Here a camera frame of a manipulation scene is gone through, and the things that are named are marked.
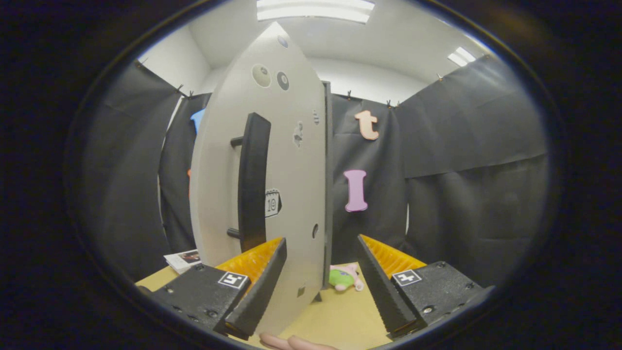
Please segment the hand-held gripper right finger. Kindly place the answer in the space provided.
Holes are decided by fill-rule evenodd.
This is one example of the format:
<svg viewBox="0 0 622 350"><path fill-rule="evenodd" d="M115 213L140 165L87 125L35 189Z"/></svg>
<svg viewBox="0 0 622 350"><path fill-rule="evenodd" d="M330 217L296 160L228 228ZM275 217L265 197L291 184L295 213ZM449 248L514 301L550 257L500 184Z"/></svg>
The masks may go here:
<svg viewBox="0 0 622 350"><path fill-rule="evenodd" d="M481 304L494 289L448 262L426 264L365 235L358 236L357 258L390 338L444 323Z"/></svg>

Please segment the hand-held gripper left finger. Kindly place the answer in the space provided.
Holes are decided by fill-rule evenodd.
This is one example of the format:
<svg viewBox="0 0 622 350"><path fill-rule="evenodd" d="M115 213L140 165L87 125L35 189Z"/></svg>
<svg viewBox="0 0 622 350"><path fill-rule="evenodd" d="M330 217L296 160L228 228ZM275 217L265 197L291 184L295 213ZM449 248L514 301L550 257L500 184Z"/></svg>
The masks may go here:
<svg viewBox="0 0 622 350"><path fill-rule="evenodd" d="M286 260L286 239L276 238L216 267L195 264L156 290L140 290L180 323L247 340L269 305Z"/></svg>

